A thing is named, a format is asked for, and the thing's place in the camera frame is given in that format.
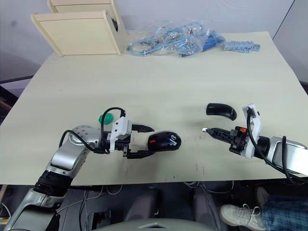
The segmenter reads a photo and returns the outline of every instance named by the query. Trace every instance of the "sneaker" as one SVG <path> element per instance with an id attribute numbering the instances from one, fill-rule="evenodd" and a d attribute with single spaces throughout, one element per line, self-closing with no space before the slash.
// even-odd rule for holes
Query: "sneaker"
<path id="1" fill-rule="evenodd" d="M 256 201 L 261 208 L 269 200 L 269 193 L 263 187 L 257 187 L 256 189 Z"/>
<path id="2" fill-rule="evenodd" d="M 227 225 L 245 226 L 253 231 L 265 231 L 259 207 L 249 209 L 247 204 L 244 204 L 242 208 L 234 205 L 223 205 L 219 214 L 221 220 Z"/>

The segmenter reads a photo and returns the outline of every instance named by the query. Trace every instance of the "shoelace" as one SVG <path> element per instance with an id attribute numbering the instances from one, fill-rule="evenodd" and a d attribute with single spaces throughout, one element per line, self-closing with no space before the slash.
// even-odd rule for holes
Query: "shoelace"
<path id="1" fill-rule="evenodd" d="M 248 206 L 248 204 L 243 204 L 243 209 L 248 212 L 250 214 L 250 219 L 247 222 L 247 225 L 249 224 L 249 222 L 251 221 L 251 219 L 255 218 L 256 216 L 259 216 L 261 214 L 261 209 L 260 207 L 256 206 L 254 207 L 254 209 L 252 211 L 250 211 L 250 208 Z"/>

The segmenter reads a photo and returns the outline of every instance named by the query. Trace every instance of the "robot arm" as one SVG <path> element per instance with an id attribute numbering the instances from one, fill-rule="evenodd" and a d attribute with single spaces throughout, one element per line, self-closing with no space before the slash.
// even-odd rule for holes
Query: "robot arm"
<path id="1" fill-rule="evenodd" d="M 112 131 L 104 132 L 104 146 L 101 131 L 91 126 L 82 125 L 66 131 L 46 170 L 34 188 L 28 191 L 4 230 L 58 230 L 60 215 L 56 210 L 60 208 L 72 180 L 85 163 L 90 150 L 100 154 L 107 154 L 105 149 L 110 152 L 119 150 L 123 151 L 126 158 L 144 158 L 155 153 L 150 150 L 132 153 L 129 149 L 132 130 L 154 131 L 144 125 L 132 124 L 125 118 L 125 114 L 113 123 Z M 68 139 L 62 145 L 66 133 L 69 133 Z"/>
<path id="2" fill-rule="evenodd" d="M 254 125 L 252 130 L 252 137 L 257 143 L 257 147 L 264 154 L 267 160 L 277 167 L 282 166 L 282 138 L 279 137 L 264 137 L 260 136 L 261 121 L 259 112 L 254 104 L 250 104 L 243 108 L 245 117 L 247 118 L 247 111 L 250 110 L 252 119 L 250 123 Z M 231 131 L 221 128 L 204 128 L 203 132 L 207 132 L 214 139 L 229 143 L 231 146 L 229 151 L 245 156 L 251 159 L 253 156 L 263 159 L 257 150 L 255 150 L 251 139 L 248 136 L 247 128 L 235 127 Z M 295 142 L 286 141 L 286 168 L 294 173 L 301 173 L 308 175 L 308 149 L 306 146 Z"/>

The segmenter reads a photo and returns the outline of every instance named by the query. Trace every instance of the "computer mouse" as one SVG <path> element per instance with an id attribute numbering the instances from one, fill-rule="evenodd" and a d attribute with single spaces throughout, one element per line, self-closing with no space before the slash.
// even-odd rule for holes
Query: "computer mouse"
<path id="1" fill-rule="evenodd" d="M 179 149 L 181 142 L 177 133 L 163 131 L 149 137 L 148 149 L 154 152 L 174 151 Z"/>
<path id="2" fill-rule="evenodd" d="M 206 107 L 206 114 L 211 116 L 224 116 L 231 120 L 235 120 L 237 117 L 236 111 L 229 105 L 222 103 L 209 103 Z"/>

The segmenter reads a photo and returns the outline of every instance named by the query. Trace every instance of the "gray wall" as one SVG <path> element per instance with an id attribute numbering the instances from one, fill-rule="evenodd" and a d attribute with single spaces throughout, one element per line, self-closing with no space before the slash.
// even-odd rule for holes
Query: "gray wall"
<path id="1" fill-rule="evenodd" d="M 273 37 L 293 0 L 117 0 L 126 29 L 156 20 L 211 19 L 220 32 L 269 31 Z M 52 49 L 30 20 L 46 0 L 0 1 L 0 78 L 35 74 Z"/>
<path id="2" fill-rule="evenodd" d="M 308 0 L 295 0 L 274 43 L 295 72 L 308 83 Z"/>

